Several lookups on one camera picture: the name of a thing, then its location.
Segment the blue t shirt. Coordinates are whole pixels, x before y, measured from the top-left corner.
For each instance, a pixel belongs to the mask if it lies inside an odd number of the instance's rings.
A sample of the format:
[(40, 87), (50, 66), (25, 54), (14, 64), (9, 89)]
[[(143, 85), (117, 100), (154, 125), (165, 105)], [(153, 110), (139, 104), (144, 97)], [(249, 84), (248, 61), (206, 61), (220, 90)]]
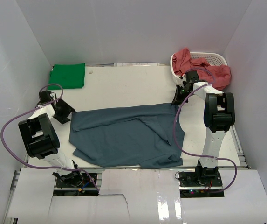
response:
[[(173, 137), (177, 110), (177, 105), (162, 103), (73, 113), (69, 134), (73, 155), (104, 168), (181, 166), (181, 151)], [(180, 146), (184, 136), (177, 125)]]

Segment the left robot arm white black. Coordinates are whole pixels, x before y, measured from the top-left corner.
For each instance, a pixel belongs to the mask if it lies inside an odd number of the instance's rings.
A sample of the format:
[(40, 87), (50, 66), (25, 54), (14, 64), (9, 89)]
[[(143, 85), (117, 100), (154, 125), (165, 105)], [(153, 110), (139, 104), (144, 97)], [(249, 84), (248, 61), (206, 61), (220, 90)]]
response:
[(71, 120), (69, 115), (76, 110), (62, 99), (55, 101), (56, 94), (51, 91), (39, 92), (39, 99), (33, 115), (18, 123), (26, 152), (31, 158), (56, 167), (57, 172), (53, 175), (60, 181), (77, 187), (82, 183), (83, 175), (77, 170), (78, 165), (60, 151), (59, 137), (51, 123), (51, 119), (55, 119), (66, 124)]

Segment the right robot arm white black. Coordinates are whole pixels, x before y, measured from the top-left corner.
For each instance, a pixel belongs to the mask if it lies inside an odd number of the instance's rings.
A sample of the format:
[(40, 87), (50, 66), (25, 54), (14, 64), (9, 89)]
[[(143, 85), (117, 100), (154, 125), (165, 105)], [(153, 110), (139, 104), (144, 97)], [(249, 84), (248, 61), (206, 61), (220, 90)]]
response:
[[(182, 83), (176, 85), (175, 96), (171, 104), (178, 105), (179, 108), (173, 123), (173, 137), (181, 152), (199, 158), (194, 175), (190, 179), (200, 186), (207, 184), (211, 186), (212, 181), (216, 180), (219, 174), (218, 161), (229, 161), (234, 168), (237, 168), (231, 159), (219, 157), (223, 139), (235, 123), (234, 96), (232, 93), (223, 93), (212, 86), (216, 78), (211, 72), (208, 74), (212, 76), (212, 82), (201, 80), (197, 73), (199, 70), (208, 71), (203, 68), (189, 69), (184, 73), (184, 77), (180, 78)], [(192, 154), (183, 150), (176, 137), (177, 120), (181, 109), (193, 95), (205, 102), (203, 120), (206, 137), (202, 154)]]

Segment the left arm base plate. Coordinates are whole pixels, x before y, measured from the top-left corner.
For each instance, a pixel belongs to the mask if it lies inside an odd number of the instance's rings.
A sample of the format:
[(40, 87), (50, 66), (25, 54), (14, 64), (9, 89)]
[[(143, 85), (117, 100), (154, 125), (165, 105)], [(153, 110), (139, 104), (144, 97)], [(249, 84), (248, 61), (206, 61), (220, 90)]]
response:
[(82, 178), (75, 181), (75, 183), (64, 182), (56, 178), (54, 196), (98, 196), (99, 193), (95, 189), (86, 173), (82, 173)]

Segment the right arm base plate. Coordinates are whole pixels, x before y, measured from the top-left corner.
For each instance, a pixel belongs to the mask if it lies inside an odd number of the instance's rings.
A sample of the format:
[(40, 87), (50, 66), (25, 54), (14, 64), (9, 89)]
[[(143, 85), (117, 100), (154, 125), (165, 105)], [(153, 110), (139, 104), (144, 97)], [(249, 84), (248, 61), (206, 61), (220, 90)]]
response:
[(174, 175), (179, 182), (181, 198), (212, 198), (224, 197), (223, 183), (220, 173), (215, 177), (203, 177), (200, 179), (196, 172), (178, 171)]

